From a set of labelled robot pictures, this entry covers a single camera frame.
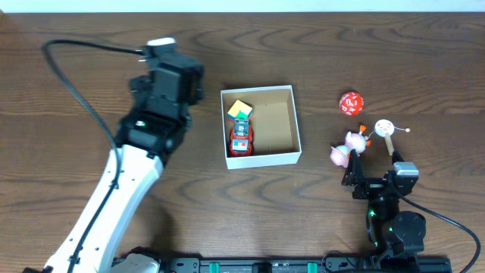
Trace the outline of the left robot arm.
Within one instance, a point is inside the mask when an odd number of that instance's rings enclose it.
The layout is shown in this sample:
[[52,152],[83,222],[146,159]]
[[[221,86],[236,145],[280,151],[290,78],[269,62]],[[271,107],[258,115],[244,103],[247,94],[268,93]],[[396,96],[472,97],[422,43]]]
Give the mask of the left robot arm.
[[162,175],[203,97],[200,62],[176,52],[143,50],[148,74],[130,81],[133,106],[111,137],[105,170],[85,209],[44,272],[111,272],[139,204]]

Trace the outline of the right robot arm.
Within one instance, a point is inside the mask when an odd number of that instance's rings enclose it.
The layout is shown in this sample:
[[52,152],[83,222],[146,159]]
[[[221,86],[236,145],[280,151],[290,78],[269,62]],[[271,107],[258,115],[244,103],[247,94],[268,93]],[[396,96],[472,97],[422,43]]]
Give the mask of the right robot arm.
[[375,268],[404,262],[424,250],[425,217],[399,208],[399,202],[418,181],[418,168],[397,151],[392,154],[392,163],[393,168],[383,177],[366,177],[353,149],[342,179],[343,186],[354,188],[353,199],[368,201],[366,228],[368,239],[375,244],[368,264]]

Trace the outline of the red polyhedral number die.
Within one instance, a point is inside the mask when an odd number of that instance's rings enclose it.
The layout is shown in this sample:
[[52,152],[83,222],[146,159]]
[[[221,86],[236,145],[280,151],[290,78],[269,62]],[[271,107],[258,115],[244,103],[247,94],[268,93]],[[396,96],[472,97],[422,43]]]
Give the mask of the red polyhedral number die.
[[339,109],[345,115],[356,116],[364,108],[363,96],[355,91],[344,93],[339,100]]

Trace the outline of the red toy truck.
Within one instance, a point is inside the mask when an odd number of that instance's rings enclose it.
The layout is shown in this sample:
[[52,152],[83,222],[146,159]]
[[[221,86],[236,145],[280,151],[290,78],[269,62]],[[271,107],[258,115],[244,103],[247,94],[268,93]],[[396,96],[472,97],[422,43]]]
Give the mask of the red toy truck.
[[253,153],[254,131],[249,119],[236,119],[230,131],[230,156],[244,157]]

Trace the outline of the pig face rattle drum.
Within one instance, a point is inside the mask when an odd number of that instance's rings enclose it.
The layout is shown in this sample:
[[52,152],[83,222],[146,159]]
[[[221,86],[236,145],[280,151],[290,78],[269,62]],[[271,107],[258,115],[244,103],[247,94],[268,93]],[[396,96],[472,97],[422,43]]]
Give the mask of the pig face rattle drum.
[[397,130],[401,130],[401,131],[404,131],[406,133],[411,132],[411,129],[409,127],[405,127],[405,128],[396,127],[393,124],[393,122],[386,120],[386,119],[380,119],[379,121],[377,121],[375,123],[374,130],[368,136],[365,137],[365,140],[366,140],[367,144],[370,145],[371,144],[371,140],[370,140],[371,136],[373,134],[376,134],[377,136],[384,139],[388,154],[392,155],[395,152],[395,149],[394,149],[394,145],[393,145],[393,141],[392,141],[391,136]]

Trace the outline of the colourful puzzle cube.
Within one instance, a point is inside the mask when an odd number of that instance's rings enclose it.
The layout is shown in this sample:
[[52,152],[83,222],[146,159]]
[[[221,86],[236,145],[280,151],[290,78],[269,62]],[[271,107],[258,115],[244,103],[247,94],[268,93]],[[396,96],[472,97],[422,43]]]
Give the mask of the colourful puzzle cube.
[[236,119],[250,119],[253,114],[253,107],[236,100],[227,112],[227,116],[231,120]]

